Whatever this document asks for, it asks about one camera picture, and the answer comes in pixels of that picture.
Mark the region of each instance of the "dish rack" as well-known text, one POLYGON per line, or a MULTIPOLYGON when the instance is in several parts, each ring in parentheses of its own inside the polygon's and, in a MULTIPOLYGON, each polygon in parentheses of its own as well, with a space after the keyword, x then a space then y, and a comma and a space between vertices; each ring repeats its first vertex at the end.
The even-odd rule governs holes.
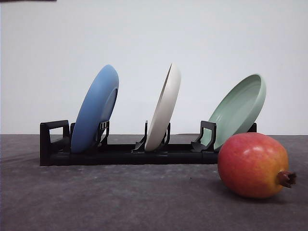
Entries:
MULTIPOLYGON (((82 153, 71 153, 71 138, 75 123, 69 126, 68 120, 40 124, 40 166, 66 165, 113 165, 113 164, 216 164, 218 151, 214 150, 216 123, 201 121, 200 134, 188 144, 173 144, 170 141, 170 123, 165 135, 155 151, 146 152, 148 121, 144 125, 144 136, 135 144, 109 144, 110 122, 98 125, 95 142, 82 153), (50 129, 63 128, 63 137, 51 142, 50 129), (211 130, 208 145, 201 144, 204 129, 211 130)), ((247 132, 256 132, 254 123, 247 132)))

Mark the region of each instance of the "gray countertop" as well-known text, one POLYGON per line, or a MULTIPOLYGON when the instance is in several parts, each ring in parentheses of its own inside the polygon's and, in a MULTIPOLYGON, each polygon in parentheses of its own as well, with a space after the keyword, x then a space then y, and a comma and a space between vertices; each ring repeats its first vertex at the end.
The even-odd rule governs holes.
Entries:
POLYGON ((288 150, 297 184, 253 200, 230 192, 217 165, 39 167, 39 135, 1 135, 1 230, 307 230, 308 136, 272 137, 288 150))

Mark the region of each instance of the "mint green plate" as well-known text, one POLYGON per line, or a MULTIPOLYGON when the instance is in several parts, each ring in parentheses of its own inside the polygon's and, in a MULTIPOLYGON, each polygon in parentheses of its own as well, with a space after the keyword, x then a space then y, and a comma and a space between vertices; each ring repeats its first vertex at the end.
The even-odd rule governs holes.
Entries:
MULTIPOLYGON (((266 85, 260 75, 245 78, 228 93, 208 120, 217 125, 216 151, 232 135, 250 129, 262 109, 265 96, 266 85)), ((204 129, 201 143, 208 145, 211 135, 210 130, 204 129)))

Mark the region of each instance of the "red pomegranate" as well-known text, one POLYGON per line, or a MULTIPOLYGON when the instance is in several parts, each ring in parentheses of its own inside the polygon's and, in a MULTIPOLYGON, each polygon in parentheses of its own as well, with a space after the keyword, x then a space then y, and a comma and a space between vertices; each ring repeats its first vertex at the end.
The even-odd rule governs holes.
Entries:
POLYGON ((286 149, 275 139, 255 132, 230 137, 218 154, 218 172, 235 193, 267 198, 295 184, 286 149))

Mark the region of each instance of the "white wall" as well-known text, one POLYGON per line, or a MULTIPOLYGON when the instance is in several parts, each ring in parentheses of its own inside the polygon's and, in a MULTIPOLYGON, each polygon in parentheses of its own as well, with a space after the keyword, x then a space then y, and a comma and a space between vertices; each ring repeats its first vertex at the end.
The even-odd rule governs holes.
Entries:
POLYGON ((236 83, 259 73, 268 90, 259 132, 307 135, 307 12, 307 0, 2 3, 1 133, 74 122, 111 64, 120 78, 111 133, 141 134, 175 62, 182 84, 172 133, 197 133, 236 83))

